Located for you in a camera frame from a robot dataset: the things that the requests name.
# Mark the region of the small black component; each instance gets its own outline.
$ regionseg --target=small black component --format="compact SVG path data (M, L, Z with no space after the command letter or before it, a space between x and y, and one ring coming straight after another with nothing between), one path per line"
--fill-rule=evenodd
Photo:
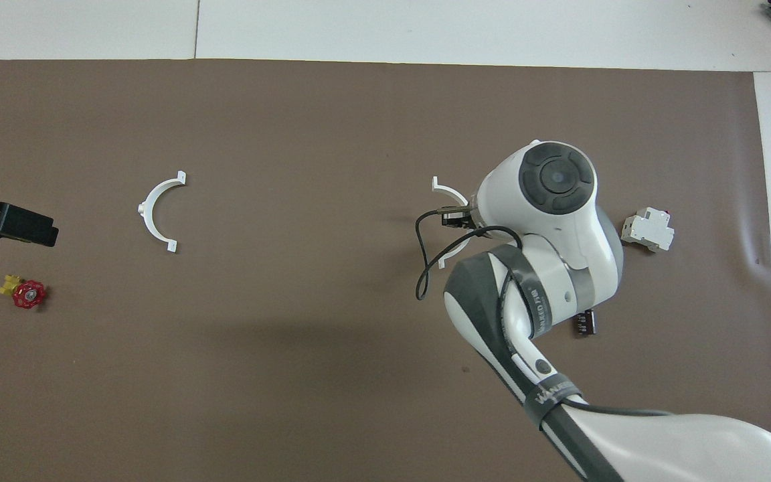
M466 213L442 214L442 226L447 228L474 229L472 216Z
M576 320L576 333L579 333L579 335L597 334L597 321L594 317L593 309L585 309L584 312L576 315L574 319Z
M52 218L0 202L0 238L55 246L58 228L53 228Z
M537 359L535 361L535 368L538 372L541 372L543 375L546 375L547 373L551 372L551 366L549 362L545 361L544 359Z

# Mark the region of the white semicircular clip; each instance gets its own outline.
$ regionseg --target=white semicircular clip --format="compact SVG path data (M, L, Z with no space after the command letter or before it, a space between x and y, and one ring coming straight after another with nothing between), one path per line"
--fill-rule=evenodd
M448 186L443 186L442 184L438 183L438 176L434 176L434 192L438 192L447 196L450 196L454 201L459 202L460 206L467 206L468 201L466 200L465 196L460 194L458 190L454 188L450 188ZM462 251L463 248L466 247L466 244L468 244L468 239L460 243L456 248L453 250L448 251L446 254L444 254L442 257L440 257L440 260L438 261L438 265L440 265L440 269L444 268L444 260L456 256L456 253L459 253Z
M177 178L163 181L157 184L155 188L151 189L151 192L147 193L147 198L145 201L139 204L138 209L141 217L145 218L145 226L147 226L147 231L150 231L154 238L159 239L163 243L168 243L168 250L172 253L177 251L177 241L174 241L174 239L166 238L159 233L157 226L153 223L153 205L157 203L157 199L159 199L159 196L162 195L163 192L166 192L168 189L183 185L185 183L186 173L183 171L178 171Z

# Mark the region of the red valve handle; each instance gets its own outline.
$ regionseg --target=red valve handle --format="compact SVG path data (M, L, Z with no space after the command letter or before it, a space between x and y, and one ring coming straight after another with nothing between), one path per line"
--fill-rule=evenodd
M25 281L25 283L16 287L11 296L14 305L25 309L40 305L40 302L42 302L45 297L46 290L44 289L43 283L34 280Z

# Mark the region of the black clamp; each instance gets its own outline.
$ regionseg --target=black clamp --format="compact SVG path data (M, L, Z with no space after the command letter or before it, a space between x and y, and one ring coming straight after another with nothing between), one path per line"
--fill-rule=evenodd
M568 396L581 396L582 392L562 373L548 376L525 394L523 409L532 423L541 428L541 422L551 409L556 408Z
M50 217L0 202L0 238L55 246L58 228L53 228Z

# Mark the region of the black button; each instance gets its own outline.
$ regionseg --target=black button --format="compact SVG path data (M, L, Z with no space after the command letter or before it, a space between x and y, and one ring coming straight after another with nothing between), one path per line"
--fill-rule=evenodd
M549 193L541 186L541 181L539 180L536 168L524 171L523 193L529 196L529 201L535 206L542 206L549 199Z
M539 144L525 151L523 162L530 165L543 165L549 158L560 156L563 148L564 146L559 143Z
M567 157L579 170L579 179L582 180L582 183L591 184L594 182L594 173L591 172L591 166L585 156L576 151L570 151L570 155Z
M579 171L568 159L557 158L547 162L541 169L543 186L555 194L564 194L573 189L579 180Z
M567 213L572 213L573 211L578 210L578 208L581 208L585 202L588 201L590 196L591 189L588 189L585 186L580 186L568 195L555 198L555 200L551 202L551 207L553 210L567 211Z
M535 368L543 375L551 372L551 366L549 366L549 362L545 361L544 359L537 359L537 361L535 361Z

